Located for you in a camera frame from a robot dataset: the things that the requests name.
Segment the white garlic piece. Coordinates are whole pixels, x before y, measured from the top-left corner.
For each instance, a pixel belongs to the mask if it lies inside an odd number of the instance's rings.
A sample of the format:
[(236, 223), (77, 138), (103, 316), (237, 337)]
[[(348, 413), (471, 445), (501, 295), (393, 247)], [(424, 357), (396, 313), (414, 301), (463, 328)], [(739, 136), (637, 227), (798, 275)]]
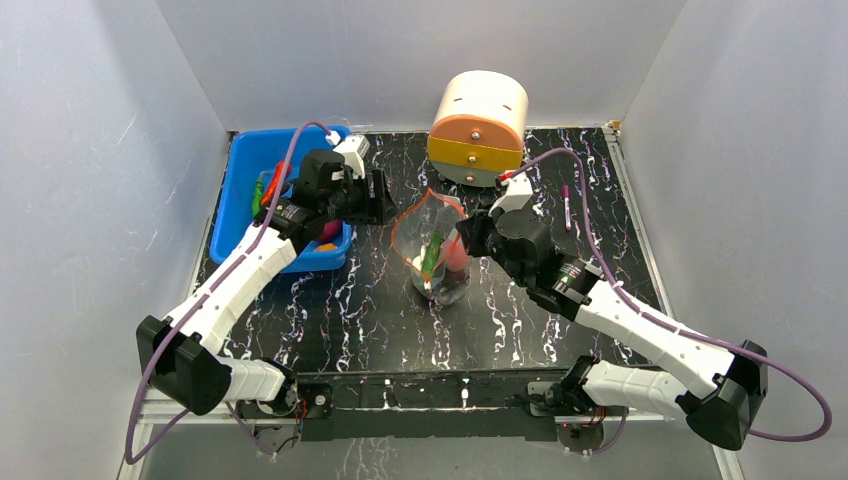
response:
[(429, 279), (432, 277), (432, 261), (428, 257), (428, 249), (426, 246), (420, 247), (419, 254), (412, 260), (412, 266), (421, 278)]

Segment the clear zip top bag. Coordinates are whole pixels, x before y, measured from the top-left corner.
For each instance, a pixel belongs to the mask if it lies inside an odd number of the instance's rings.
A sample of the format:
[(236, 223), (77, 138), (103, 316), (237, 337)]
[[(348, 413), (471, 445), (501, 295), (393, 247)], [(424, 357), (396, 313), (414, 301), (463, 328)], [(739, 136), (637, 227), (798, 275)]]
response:
[(430, 302), (451, 305), (467, 292), (470, 257), (456, 229), (466, 218), (458, 198), (428, 188), (392, 227), (394, 252), (413, 287)]

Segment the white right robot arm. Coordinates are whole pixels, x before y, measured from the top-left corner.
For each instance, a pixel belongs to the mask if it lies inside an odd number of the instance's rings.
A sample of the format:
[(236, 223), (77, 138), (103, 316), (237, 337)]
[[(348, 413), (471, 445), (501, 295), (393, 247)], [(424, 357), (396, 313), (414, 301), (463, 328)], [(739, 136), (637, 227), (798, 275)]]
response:
[(456, 229), (470, 256), (493, 260), (538, 306), (623, 343), (652, 364), (625, 367), (581, 356), (558, 383), (523, 396), (535, 413), (634, 408), (683, 420), (719, 448), (741, 449), (767, 393), (762, 347), (751, 341), (716, 347), (693, 339), (678, 322), (668, 328), (651, 322), (651, 316), (666, 317), (622, 299), (599, 268), (559, 249), (549, 226), (528, 208), (477, 209)]

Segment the red chili pepper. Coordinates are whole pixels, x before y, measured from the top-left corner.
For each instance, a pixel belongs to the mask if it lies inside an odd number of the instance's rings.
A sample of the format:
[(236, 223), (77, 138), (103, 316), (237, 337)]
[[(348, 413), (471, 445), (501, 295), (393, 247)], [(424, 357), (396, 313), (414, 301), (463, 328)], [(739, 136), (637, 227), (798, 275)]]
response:
[(274, 192), (276, 191), (277, 184), (280, 182), (280, 179), (285, 180), (286, 177), (290, 174), (292, 167), (289, 164), (286, 164), (284, 161), (279, 162), (275, 169), (273, 170), (273, 174), (271, 175), (270, 180), (267, 183), (265, 192), (263, 193), (261, 199), (262, 206), (268, 206), (273, 198)]

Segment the short green pepper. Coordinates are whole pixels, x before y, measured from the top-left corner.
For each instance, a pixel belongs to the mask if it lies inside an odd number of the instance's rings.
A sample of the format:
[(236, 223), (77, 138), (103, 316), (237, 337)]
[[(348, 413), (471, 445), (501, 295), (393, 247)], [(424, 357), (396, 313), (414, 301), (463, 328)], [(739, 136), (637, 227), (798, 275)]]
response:
[(443, 242), (443, 234), (439, 231), (434, 231), (431, 235), (430, 242), (427, 244), (428, 257), (432, 261), (433, 272), (435, 271), (441, 255), (441, 244)]

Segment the peach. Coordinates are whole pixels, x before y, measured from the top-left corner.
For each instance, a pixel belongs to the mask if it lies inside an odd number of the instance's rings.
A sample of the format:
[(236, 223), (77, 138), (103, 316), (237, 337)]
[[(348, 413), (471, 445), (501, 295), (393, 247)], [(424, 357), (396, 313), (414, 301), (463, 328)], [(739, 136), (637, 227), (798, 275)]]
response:
[(468, 267), (469, 257), (462, 239), (459, 237), (454, 240), (446, 240), (442, 244), (441, 255), (447, 270), (463, 271)]

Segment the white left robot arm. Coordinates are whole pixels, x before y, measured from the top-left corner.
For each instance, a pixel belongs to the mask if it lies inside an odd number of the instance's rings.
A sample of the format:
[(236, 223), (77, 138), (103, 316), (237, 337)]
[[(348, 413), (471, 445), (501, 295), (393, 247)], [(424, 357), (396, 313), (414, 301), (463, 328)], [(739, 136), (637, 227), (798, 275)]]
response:
[(331, 150), (306, 154), (298, 176), (279, 182), (230, 256), (164, 319), (136, 330), (143, 380), (195, 415), (219, 404), (258, 401), (275, 416), (294, 411), (295, 374), (270, 359), (238, 360), (220, 352), (261, 291), (335, 220), (384, 225), (397, 213), (385, 172)]

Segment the long green chili pepper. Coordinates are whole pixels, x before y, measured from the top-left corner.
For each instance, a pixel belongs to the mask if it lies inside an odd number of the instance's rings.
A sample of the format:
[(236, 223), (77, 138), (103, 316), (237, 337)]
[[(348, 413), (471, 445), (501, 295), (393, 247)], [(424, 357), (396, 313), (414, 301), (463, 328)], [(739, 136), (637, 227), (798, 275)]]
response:
[(263, 171), (259, 174), (253, 189), (251, 216), (256, 217), (265, 204), (265, 197), (269, 190), (273, 190), (273, 174), (271, 171)]

